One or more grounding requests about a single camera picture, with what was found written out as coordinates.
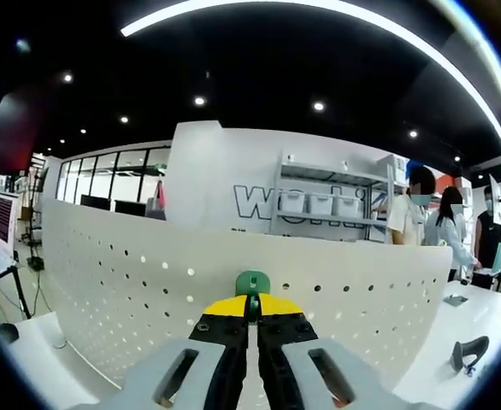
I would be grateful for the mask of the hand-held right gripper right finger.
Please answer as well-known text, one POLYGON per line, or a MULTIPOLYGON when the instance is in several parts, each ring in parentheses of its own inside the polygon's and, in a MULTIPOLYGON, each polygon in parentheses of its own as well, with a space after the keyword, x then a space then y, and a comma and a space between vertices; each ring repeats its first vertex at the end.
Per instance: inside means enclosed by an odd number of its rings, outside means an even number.
POLYGON ((434 409, 385 389, 377 371, 330 338, 320 338, 303 310, 259 296, 258 370, 271 409, 434 409))

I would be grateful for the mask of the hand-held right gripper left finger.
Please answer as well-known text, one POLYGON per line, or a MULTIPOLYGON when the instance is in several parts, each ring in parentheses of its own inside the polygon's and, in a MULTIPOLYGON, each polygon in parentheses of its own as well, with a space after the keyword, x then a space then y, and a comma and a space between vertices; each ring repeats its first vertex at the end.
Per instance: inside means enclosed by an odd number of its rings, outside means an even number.
POLYGON ((128 369, 120 391, 77 409, 235 409, 247 371, 246 296, 207 307, 187 338, 173 338, 128 369))

